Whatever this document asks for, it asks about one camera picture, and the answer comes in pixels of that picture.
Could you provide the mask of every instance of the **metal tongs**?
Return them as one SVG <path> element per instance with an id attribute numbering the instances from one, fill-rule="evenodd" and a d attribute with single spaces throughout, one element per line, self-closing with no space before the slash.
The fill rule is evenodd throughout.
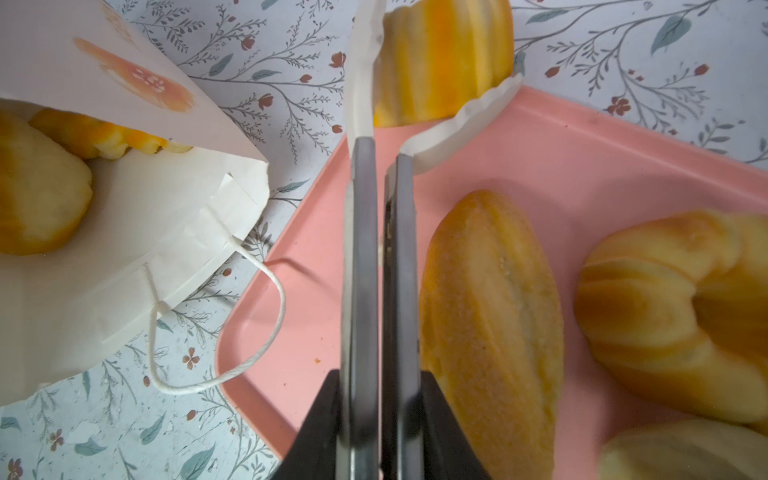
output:
<path id="1" fill-rule="evenodd" d="M 408 139 L 388 169 L 379 381 L 373 108 L 384 9 L 385 0 L 361 2 L 349 40 L 345 116 L 352 180 L 345 198 L 341 368 L 326 377 L 275 480 L 490 478 L 435 377 L 420 367 L 413 176 L 469 143 L 519 91 L 522 76 L 505 79 L 453 118 Z"/>

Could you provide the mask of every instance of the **white paper bag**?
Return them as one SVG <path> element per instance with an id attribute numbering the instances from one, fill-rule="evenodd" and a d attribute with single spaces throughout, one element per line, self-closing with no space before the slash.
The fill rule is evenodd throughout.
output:
<path id="1" fill-rule="evenodd" d="M 76 111 L 182 144 L 89 161 L 94 196 L 70 242 L 0 254 L 0 405 L 91 368 L 176 306 L 244 238 L 266 161 L 186 75 L 102 0 L 0 2 L 0 108 Z"/>

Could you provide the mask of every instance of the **white rope handle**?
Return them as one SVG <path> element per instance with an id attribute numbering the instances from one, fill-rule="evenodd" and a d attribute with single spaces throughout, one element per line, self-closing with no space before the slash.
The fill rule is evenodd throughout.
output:
<path id="1" fill-rule="evenodd" d="M 248 370 L 251 366 L 253 366 L 254 363 L 257 362 L 258 359 L 261 358 L 261 356 L 270 348 L 272 342 L 277 337 L 277 333 L 280 332 L 280 327 L 283 326 L 283 317 L 286 314 L 286 293 L 283 289 L 283 284 L 280 283 L 275 274 L 272 273 L 272 270 L 257 260 L 256 257 L 254 257 L 248 250 L 245 250 L 243 246 L 240 245 L 240 241 L 237 238 L 230 237 L 230 244 L 234 246 L 236 252 L 238 252 L 243 257 L 246 257 L 253 265 L 256 266 L 257 269 L 264 272 L 277 287 L 277 291 L 280 293 L 280 312 L 277 314 L 275 328 L 272 330 L 270 338 L 266 340 L 266 342 L 256 353 L 253 354 L 253 356 L 235 368 L 231 369 L 229 372 L 222 373 L 218 377 L 202 383 L 195 383 L 193 385 L 187 386 L 172 386 L 168 385 L 165 381 L 160 379 L 159 376 L 157 376 L 157 365 L 154 362 L 154 339 L 155 335 L 157 334 L 157 321 L 160 319 L 163 313 L 166 313 L 169 310 L 164 302 L 155 303 L 154 307 L 152 308 L 152 314 L 150 315 L 148 340 L 149 346 L 147 357 L 149 358 L 149 378 L 152 380 L 152 383 L 155 385 L 155 387 L 157 387 L 157 389 L 162 393 L 167 393 L 168 395 L 187 395 L 189 393 L 199 393 L 203 392 L 204 390 L 208 390 L 211 387 L 221 385 L 227 380 L 235 378 L 239 374 Z"/>

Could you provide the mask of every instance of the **pink tray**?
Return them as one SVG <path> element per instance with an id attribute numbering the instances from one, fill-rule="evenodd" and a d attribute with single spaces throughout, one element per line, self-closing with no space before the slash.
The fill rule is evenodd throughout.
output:
<path id="1" fill-rule="evenodd" d="M 379 203 L 386 168 L 402 142 L 423 128 L 376 132 Z M 339 366 L 348 181 L 349 153 L 343 141 L 268 258 L 286 289 L 283 331 L 252 369 L 222 386 L 227 399 L 281 457 L 325 375 Z M 712 207 L 768 214 L 768 174 L 524 88 L 467 148 L 415 179 L 419 270 L 439 221 L 461 197 L 481 188 L 517 202 L 552 265 L 567 346 L 554 477 L 593 480 L 606 439 L 628 426 L 679 414 L 625 392 L 591 358 L 571 312 L 581 262 L 609 233 L 676 212 Z M 266 276 L 254 278 L 221 331 L 217 371 L 232 368 L 259 348 L 273 327 L 278 304 Z"/>

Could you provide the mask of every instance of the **floral tablecloth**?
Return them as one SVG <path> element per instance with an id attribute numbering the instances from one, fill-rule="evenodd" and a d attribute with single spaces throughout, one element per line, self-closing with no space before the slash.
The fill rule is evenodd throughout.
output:
<path id="1" fill-rule="evenodd" d="M 247 246 L 263 257 L 344 132 L 353 0 L 109 0 L 213 98 L 271 162 Z M 412 0 L 395 0 L 390 8 Z M 767 0 L 512 0 L 526 83 L 768 168 Z M 101 364 L 0 408 L 8 480 L 268 478 L 277 462 L 218 389 L 221 325 L 255 274 L 237 255 L 146 335 Z"/>

